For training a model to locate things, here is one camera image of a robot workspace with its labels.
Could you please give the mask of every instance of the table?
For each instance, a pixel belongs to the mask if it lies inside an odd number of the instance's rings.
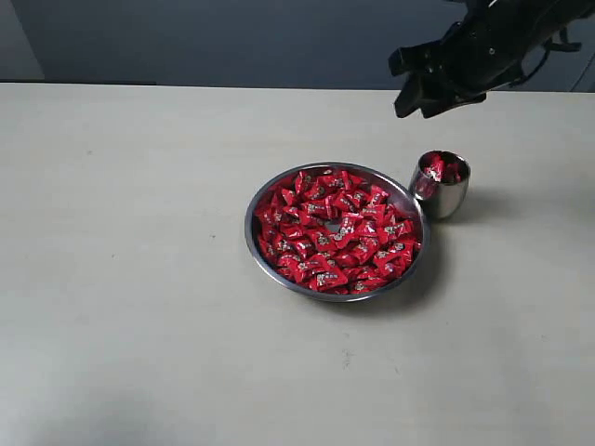
[[[595,97],[0,85],[0,444],[588,445]],[[471,165],[410,282],[323,304],[244,211],[298,164]]]

